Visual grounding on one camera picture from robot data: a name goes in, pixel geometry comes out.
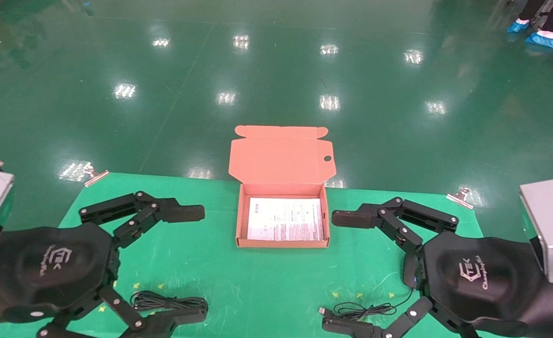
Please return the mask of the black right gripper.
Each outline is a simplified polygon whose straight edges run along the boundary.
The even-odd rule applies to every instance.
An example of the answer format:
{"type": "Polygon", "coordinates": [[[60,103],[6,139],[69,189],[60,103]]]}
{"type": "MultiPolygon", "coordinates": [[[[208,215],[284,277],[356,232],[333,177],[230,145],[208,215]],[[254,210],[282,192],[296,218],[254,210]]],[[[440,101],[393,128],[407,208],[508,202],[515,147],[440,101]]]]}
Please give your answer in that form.
{"type": "Polygon", "coordinates": [[[325,331],[350,338],[403,338],[426,315],[462,338],[488,332],[507,338],[553,338],[553,283],[528,243],[493,237],[436,235],[405,253],[404,276],[422,297],[388,327],[367,322],[398,305],[343,302],[322,308],[325,331]]]}

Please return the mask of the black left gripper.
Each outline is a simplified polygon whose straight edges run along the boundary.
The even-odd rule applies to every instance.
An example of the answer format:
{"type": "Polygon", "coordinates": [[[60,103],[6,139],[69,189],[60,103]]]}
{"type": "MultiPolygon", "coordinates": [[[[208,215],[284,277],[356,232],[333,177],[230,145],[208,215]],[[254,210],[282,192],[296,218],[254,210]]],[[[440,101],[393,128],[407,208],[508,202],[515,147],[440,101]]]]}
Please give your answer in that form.
{"type": "Polygon", "coordinates": [[[121,338],[169,338],[178,326],[205,321],[207,310],[177,309],[147,317],[113,289],[119,248],[127,248],[160,221],[187,223],[205,218],[202,205],[180,205],[143,191],[83,207],[83,224],[73,228],[0,228],[0,323],[53,318],[38,338],[89,338],[68,331],[100,304],[107,303],[128,328],[121,338]],[[113,235],[99,225],[128,216],[113,235]]]}

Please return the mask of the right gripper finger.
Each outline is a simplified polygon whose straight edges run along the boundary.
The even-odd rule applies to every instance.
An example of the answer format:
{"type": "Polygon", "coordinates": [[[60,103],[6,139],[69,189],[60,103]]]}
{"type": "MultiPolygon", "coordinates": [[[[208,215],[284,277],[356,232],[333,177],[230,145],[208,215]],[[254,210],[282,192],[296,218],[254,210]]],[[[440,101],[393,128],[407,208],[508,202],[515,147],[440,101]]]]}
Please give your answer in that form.
{"type": "Polygon", "coordinates": [[[379,229],[407,254],[416,254],[424,242],[406,223],[437,234],[455,232],[459,224],[456,216],[401,197],[380,205],[363,203],[358,210],[335,210],[331,221],[338,227],[379,229]]]}

